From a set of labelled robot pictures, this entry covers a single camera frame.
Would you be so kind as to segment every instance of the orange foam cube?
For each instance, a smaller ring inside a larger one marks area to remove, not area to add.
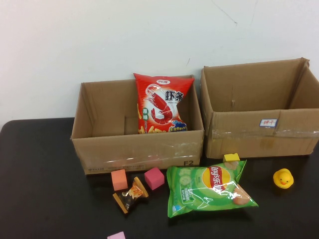
[[[114,191],[123,190],[128,188],[128,182],[126,180],[125,169],[111,172],[112,183]]]

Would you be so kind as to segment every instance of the open cardboard box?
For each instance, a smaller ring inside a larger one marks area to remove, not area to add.
[[[85,174],[198,165],[204,129],[194,84],[177,108],[189,131],[138,134],[135,80],[82,83],[71,139]]]
[[[205,154],[307,155],[319,139],[319,82],[305,58],[204,67]]]

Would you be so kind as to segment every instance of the shrimp chip bag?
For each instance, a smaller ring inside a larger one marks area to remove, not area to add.
[[[258,206],[238,184],[245,163],[234,161],[210,167],[168,168],[168,217],[191,211]]]
[[[186,131],[177,104],[186,96],[194,78],[134,74],[138,89],[139,133]]]

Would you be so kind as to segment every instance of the pink foam cube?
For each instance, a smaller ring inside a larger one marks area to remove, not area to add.
[[[158,188],[160,185],[164,184],[165,178],[164,175],[158,168],[152,168],[151,170],[147,171],[145,174],[145,181],[149,185],[149,187],[154,190]]]
[[[124,232],[116,233],[112,236],[109,236],[107,239],[125,239]]]
[[[128,188],[128,182],[126,180],[125,169],[111,172],[112,183],[114,191],[123,190]]]

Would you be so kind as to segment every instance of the rubber duck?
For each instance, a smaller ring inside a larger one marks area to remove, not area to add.
[[[287,189],[294,183],[294,178],[287,168],[282,168],[274,173],[274,183],[277,187]]]

